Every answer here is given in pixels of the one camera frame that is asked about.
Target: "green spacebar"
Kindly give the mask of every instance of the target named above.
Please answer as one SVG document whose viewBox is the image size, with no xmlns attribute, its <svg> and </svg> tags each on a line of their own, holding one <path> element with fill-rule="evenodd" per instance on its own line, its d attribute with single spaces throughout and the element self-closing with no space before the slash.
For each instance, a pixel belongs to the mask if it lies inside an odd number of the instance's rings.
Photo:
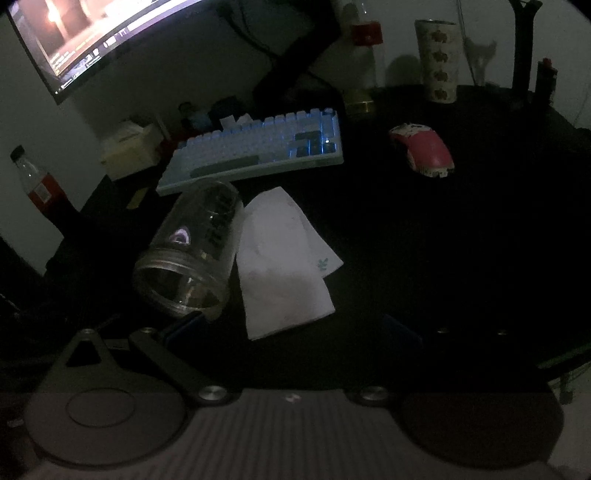
<svg viewBox="0 0 591 480">
<path fill-rule="evenodd" d="M 235 170 L 236 168 L 252 167 L 253 165 L 258 165 L 258 162 L 258 155 L 253 155 L 252 157 L 234 158 L 233 160 L 225 160 L 221 161 L 220 163 L 214 163 L 212 165 L 205 165 L 203 167 L 195 168 L 195 170 L 191 172 L 191 178 L 196 179 L 197 177 L 221 173 L 228 170 Z"/>
</svg>

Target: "keyboard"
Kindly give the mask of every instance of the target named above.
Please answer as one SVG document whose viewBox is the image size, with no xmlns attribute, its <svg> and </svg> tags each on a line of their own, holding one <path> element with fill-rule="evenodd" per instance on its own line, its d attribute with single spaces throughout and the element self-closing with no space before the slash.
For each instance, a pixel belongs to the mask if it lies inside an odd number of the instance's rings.
<svg viewBox="0 0 591 480">
<path fill-rule="evenodd" d="M 336 111 L 312 109 L 216 130 L 179 144 L 156 192 L 184 192 L 206 177 L 233 181 L 340 163 Z"/>
</svg>

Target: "white napkin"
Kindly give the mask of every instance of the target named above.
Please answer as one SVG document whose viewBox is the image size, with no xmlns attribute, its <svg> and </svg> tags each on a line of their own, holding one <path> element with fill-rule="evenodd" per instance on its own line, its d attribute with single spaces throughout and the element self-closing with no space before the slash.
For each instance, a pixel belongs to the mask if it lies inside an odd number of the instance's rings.
<svg viewBox="0 0 591 480">
<path fill-rule="evenodd" d="M 250 340 L 335 311 L 322 278 L 343 262 L 282 188 L 246 206 L 236 261 Z"/>
</svg>

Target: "bottle cap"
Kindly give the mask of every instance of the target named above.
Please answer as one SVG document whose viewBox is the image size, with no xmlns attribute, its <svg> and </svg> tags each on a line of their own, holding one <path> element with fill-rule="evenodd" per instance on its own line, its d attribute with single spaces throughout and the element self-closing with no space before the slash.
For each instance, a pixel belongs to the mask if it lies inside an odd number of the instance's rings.
<svg viewBox="0 0 591 480">
<path fill-rule="evenodd" d="M 10 158 L 12 159 L 13 162 L 16 162 L 24 154 L 25 154 L 25 149 L 22 147 L 22 145 L 19 145 L 17 148 L 12 150 L 12 153 L 10 154 Z"/>
</svg>

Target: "computer mouse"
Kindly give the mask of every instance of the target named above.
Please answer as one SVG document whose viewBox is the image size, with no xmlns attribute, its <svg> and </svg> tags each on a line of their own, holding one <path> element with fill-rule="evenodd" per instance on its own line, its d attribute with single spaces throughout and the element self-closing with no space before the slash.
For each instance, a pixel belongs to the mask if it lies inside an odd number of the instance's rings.
<svg viewBox="0 0 591 480">
<path fill-rule="evenodd" d="M 447 177 L 455 165 L 443 140 L 427 125 L 403 124 L 389 132 L 390 139 L 407 147 L 408 165 L 426 177 Z"/>
</svg>

